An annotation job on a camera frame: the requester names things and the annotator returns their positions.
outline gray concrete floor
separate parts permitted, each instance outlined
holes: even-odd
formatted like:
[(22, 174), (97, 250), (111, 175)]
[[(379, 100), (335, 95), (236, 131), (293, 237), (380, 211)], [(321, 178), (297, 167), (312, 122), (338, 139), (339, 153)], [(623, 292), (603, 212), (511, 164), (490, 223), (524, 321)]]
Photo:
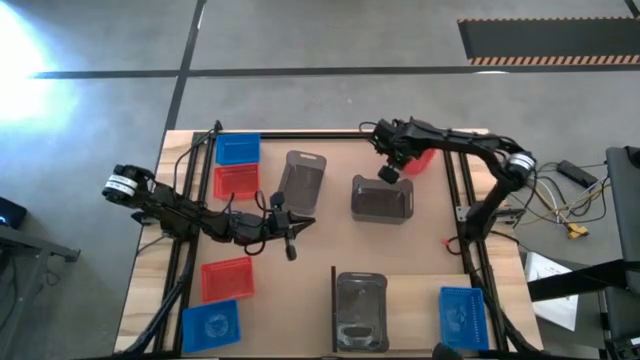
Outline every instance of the gray concrete floor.
[[(0, 71), (9, 70), (0, 83), (0, 196), (29, 209), (26, 231), (82, 249), (76, 264), (51, 262), (62, 281), (38, 296), (20, 359), (113, 348), (140, 228), (100, 191), (116, 163), (155, 167), (175, 80), (11, 75), (177, 69), (194, 7), (195, 0), (0, 2), (0, 28), (20, 31), (0, 32)], [(464, 65), (457, 18), (617, 15), (628, 15), (622, 0), (210, 0), (192, 68)], [(488, 127), (541, 162), (590, 164), (602, 162), (608, 146), (637, 140), (639, 80), (635, 72), (190, 79), (177, 128), (208, 129), (215, 119), (227, 128), (353, 128), (413, 115), (442, 127)], [(569, 241), (562, 229), (536, 223), (518, 235), (534, 250), (580, 263), (620, 255), (613, 211), (589, 230)], [(552, 325), (541, 325), (543, 337), (544, 326)], [(595, 356), (557, 339), (545, 345)]]

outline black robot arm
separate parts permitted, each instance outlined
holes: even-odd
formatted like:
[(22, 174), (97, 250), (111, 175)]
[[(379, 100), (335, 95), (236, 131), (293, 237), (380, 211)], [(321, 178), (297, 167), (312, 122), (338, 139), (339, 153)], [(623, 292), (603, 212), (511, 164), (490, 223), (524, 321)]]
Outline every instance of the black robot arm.
[(132, 215), (138, 222), (142, 223), (143, 217), (157, 219), (168, 237), (185, 239), (202, 230), (214, 241), (244, 246), (249, 255), (252, 255), (246, 250), (249, 245), (284, 239), (287, 258), (295, 260), (293, 240), (315, 222), (312, 217), (283, 210), (285, 198), (281, 192), (271, 196), (270, 208), (258, 203), (256, 194), (256, 203), (263, 208), (262, 216), (227, 211), (229, 208), (211, 211), (204, 204), (176, 193), (172, 187), (156, 182), (151, 171), (133, 165), (116, 165), (102, 195), (112, 203), (140, 209)]
[(487, 197), (471, 206), (464, 226), (468, 241), (484, 240), (495, 222), (495, 212), (507, 196), (520, 190), (535, 171), (536, 161), (530, 152), (510, 138), (494, 134), (474, 134), (439, 129), (424, 121), (380, 120), (369, 142), (379, 154), (387, 156), (387, 165), (378, 176), (388, 183), (398, 180), (398, 171), (411, 159), (418, 159), (427, 149), (441, 149), (480, 157), (496, 184)]

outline metal bracket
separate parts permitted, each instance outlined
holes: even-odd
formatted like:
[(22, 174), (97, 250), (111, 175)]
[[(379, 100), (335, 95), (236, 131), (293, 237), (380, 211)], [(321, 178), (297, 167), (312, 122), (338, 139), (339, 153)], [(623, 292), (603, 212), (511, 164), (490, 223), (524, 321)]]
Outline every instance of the metal bracket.
[[(456, 217), (459, 222), (467, 221), (467, 213), (469, 212), (469, 206), (456, 206)], [(524, 215), (524, 209), (502, 209), (496, 211), (496, 222), (513, 224), (518, 218)]]

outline red plastic bin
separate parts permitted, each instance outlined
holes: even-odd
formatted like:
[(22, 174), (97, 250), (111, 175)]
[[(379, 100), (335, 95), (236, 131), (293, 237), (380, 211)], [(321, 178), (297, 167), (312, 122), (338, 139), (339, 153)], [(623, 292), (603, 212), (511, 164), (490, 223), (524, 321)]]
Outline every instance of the red plastic bin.
[(231, 193), (235, 193), (235, 199), (249, 199), (258, 189), (258, 164), (218, 166), (213, 169), (213, 196), (218, 199), (228, 200)]
[(429, 165), (431, 159), (433, 159), (433, 156), (435, 154), (436, 149), (426, 150), (424, 153), (422, 153), (420, 159), (411, 159), (411, 161), (409, 161), (409, 163), (405, 165), (403, 171), (408, 175), (420, 174), (422, 171), (424, 171), (424, 169), (426, 169), (427, 165)]
[(250, 256), (204, 264), (200, 272), (204, 303), (241, 299), (255, 293)]

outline blue basket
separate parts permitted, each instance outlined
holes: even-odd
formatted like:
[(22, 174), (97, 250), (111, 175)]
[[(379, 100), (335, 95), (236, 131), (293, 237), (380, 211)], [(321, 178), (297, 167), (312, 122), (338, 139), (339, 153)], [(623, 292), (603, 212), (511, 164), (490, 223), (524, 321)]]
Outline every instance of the blue basket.
[(489, 349), (482, 290), (440, 288), (440, 333), (442, 342), (454, 349)]
[(182, 311), (184, 352), (213, 349), (242, 338), (238, 301), (220, 301)]
[(216, 138), (216, 162), (220, 165), (260, 162), (260, 134), (219, 135)]

